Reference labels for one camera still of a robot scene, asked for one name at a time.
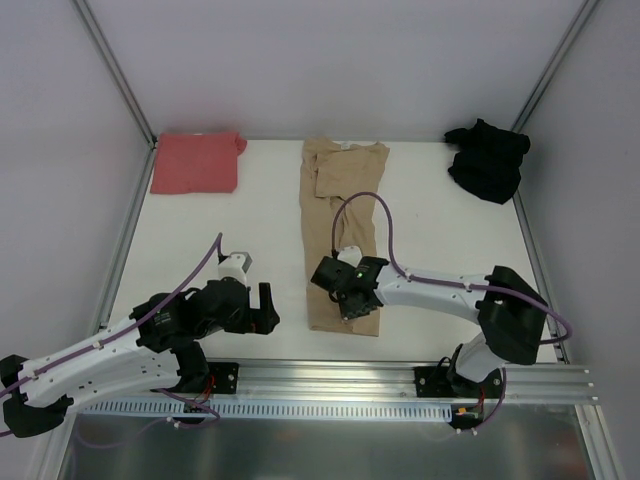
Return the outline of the beige t shirt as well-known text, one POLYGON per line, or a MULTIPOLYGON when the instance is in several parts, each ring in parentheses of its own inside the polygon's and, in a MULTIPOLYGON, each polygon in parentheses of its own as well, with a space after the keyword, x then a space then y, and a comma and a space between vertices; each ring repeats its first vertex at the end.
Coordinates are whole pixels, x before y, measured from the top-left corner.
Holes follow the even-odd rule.
POLYGON ((305 273, 311 278, 332 248, 377 254, 373 214, 390 149, 382 143, 344 147, 308 138, 302 147, 299 205, 305 273))

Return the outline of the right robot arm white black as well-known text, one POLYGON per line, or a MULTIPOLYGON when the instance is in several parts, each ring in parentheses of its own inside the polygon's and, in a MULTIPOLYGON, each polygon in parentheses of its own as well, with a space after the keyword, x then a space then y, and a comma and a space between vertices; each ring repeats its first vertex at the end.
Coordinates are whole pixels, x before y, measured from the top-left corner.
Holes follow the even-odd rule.
POLYGON ((507 364, 537 361, 547 304, 509 267, 482 275, 427 274, 365 256, 355 266, 324 257, 311 283, 327 292, 344 320, 359 319, 382 307, 406 306, 465 319, 480 328, 460 344, 436 382, 455 397, 476 397, 490 375, 507 364))

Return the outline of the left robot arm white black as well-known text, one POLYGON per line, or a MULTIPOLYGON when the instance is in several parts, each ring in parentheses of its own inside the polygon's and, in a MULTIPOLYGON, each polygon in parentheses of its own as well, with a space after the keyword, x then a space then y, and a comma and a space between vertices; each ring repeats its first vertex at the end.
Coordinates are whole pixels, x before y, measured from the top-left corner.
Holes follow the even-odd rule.
POLYGON ((175 295, 159 293, 131 314, 60 352, 1 361, 2 416, 17 438, 57 428, 66 415, 126 393, 201 393, 211 371, 200 340, 217 332, 269 335, 280 322, 271 287, 226 277, 175 295))

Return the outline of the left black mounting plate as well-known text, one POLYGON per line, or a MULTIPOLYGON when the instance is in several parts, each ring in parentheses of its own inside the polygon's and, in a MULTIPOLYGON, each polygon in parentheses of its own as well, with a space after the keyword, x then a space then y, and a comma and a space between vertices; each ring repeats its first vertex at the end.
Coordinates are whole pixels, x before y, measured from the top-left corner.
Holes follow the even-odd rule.
POLYGON ((237 392, 239 364, 236 362, 209 362, 205 376, 205 395, 234 395, 237 392))

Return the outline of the black mounting plate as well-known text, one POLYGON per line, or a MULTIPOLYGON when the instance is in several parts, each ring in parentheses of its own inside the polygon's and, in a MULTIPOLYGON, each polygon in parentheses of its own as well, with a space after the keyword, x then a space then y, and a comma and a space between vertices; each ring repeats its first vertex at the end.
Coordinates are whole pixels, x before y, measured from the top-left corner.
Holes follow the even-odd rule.
POLYGON ((239 364, 236 362, 209 362, 205 376, 205 395, 234 395, 237 392, 239 364))
POLYGON ((498 399, 503 387, 499 369, 490 372, 479 383, 458 375, 449 365, 414 367, 413 375, 418 398, 479 399, 485 394, 489 399, 498 399))

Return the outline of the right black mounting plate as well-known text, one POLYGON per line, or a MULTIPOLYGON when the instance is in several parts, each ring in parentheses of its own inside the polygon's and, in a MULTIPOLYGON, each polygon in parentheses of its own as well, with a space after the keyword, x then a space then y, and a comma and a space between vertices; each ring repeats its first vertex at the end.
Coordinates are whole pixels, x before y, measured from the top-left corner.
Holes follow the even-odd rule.
POLYGON ((414 367, 413 375, 418 398, 479 399, 485 394, 489 399, 498 399, 503 387, 499 369, 490 372, 479 383, 458 375, 449 365, 414 367))

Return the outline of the folded pink t shirt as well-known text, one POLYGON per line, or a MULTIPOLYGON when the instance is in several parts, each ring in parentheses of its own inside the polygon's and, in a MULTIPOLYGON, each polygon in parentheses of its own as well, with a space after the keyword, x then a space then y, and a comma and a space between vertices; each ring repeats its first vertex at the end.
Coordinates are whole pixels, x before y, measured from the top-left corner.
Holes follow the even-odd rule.
POLYGON ((163 133, 158 139, 150 193, 233 193, 247 140, 238 132, 163 133))

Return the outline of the black t shirt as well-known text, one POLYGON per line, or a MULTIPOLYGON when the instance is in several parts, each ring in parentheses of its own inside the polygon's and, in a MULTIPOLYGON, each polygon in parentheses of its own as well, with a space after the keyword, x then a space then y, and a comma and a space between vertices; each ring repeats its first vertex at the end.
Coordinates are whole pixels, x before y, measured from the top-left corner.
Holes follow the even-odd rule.
POLYGON ((513 198, 521 182, 524 156, 531 148, 527 135, 478 118, 471 128, 446 132, 444 142, 457 150, 448 174, 459 187, 495 204, 513 198))

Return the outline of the left aluminium frame post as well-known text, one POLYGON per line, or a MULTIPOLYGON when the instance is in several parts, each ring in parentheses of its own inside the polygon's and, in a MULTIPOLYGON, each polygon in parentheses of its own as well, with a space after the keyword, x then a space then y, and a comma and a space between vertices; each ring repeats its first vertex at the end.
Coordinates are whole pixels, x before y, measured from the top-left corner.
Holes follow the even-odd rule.
POLYGON ((157 135, 154 133, 147 116, 143 112, 90 2, 85 0, 71 0, 70 3, 90 41, 94 45, 101 62, 105 66, 139 133, 147 146, 154 148, 157 142, 157 135))

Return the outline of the aluminium frame post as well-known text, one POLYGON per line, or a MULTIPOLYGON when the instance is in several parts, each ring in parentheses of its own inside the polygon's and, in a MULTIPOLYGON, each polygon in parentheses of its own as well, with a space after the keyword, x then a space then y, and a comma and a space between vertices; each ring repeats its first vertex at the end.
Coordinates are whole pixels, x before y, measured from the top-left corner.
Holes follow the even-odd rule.
POLYGON ((581 2, 577 12, 568 24, 560 41, 554 48, 551 57, 547 61, 539 78, 534 84, 533 89, 525 100, 523 107, 513 122, 511 126, 511 130, 513 132, 521 133, 524 130, 536 108, 541 103, 545 93, 551 86, 556 74, 560 70, 560 67, 568 58, 574 45, 587 28, 589 22, 601 4, 601 0, 584 0, 581 2))
POLYGON ((157 135, 154 133, 147 116, 143 112, 90 2, 85 0, 71 0, 70 3, 90 41, 94 45, 101 62, 105 66, 139 133, 147 146, 154 148, 157 142, 157 135))

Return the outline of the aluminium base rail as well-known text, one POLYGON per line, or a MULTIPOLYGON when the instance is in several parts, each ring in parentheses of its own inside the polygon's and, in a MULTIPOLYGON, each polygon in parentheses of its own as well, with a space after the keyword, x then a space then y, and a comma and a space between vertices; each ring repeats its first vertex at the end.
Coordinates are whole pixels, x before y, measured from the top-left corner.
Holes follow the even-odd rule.
MULTIPOLYGON (((469 398, 418 398, 415 362, 313 361, 236 359, 239 379, 234 395, 213 398, 240 400, 412 401, 463 402, 469 398)), ((508 365, 503 377, 504 400, 520 404, 595 405, 599 393, 584 366, 542 363, 508 365)))

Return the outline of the right aluminium frame post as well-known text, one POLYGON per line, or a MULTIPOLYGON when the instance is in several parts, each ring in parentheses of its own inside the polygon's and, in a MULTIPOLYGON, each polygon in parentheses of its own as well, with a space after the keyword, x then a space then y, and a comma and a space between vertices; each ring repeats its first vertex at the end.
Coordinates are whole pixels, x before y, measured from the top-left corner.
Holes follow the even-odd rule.
POLYGON ((533 89, 525 100, 523 107, 513 122, 511 126, 511 130, 513 132, 521 133, 524 130, 536 108, 541 103, 545 93, 551 86, 556 74, 560 70, 560 67, 568 58, 574 45, 587 28, 589 22, 601 4, 601 0, 584 0, 581 2, 577 12, 568 24, 560 41, 554 48, 551 57, 547 61, 539 78, 534 84, 533 89))

